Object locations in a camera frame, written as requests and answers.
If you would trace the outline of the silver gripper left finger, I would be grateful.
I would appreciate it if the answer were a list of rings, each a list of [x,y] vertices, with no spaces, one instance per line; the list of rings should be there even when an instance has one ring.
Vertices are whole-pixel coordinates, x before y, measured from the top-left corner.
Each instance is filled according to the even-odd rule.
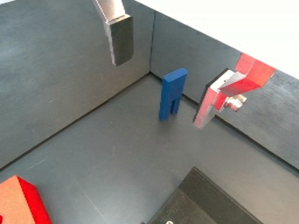
[[[133,56],[133,18],[121,0],[92,0],[103,20],[112,64],[117,67]]]

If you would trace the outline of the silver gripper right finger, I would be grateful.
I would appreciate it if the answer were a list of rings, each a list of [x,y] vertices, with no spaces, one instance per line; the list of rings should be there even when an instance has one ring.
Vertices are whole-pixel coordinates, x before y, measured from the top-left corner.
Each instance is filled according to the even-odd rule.
[[[201,129],[213,118],[215,113],[224,108],[237,111],[247,101],[243,94],[261,88],[275,70],[268,64],[241,53],[235,70],[227,69],[207,85],[193,125]]]

